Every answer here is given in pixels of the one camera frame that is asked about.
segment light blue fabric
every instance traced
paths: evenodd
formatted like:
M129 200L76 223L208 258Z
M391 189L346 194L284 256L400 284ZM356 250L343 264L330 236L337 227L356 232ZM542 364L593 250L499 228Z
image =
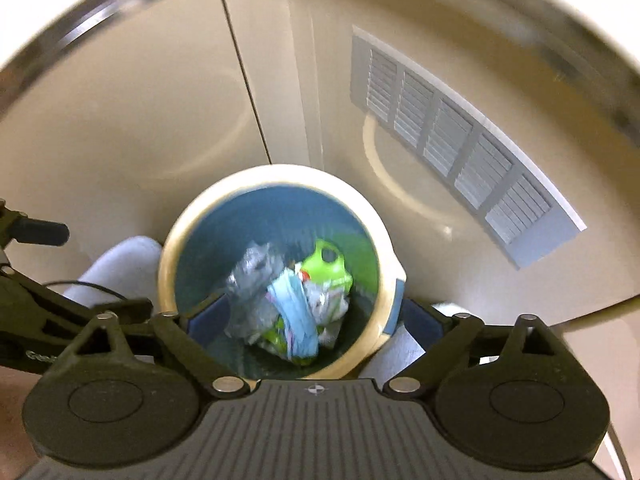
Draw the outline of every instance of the light blue fabric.
M306 304L302 282L291 269L284 269L268 287L268 292L284 321L287 359L318 355L318 331Z

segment vent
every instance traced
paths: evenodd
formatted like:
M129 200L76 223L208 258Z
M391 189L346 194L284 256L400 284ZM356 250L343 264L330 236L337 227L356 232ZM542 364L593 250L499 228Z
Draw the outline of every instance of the vent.
M355 29L351 101L419 155L506 256L525 267L586 226L504 132L433 74Z
M456 179L456 189L478 209L510 169L508 159L482 135Z
M411 74L404 73L394 128L414 148L418 146L432 97L431 90Z
M487 213L486 221L509 244L550 209L544 197L521 176Z
M447 176L471 127L469 121L442 101L422 155L436 170Z
M369 84L367 105L383 121L387 121L391 110L391 96L396 85L398 67L388 57L371 49L369 59Z

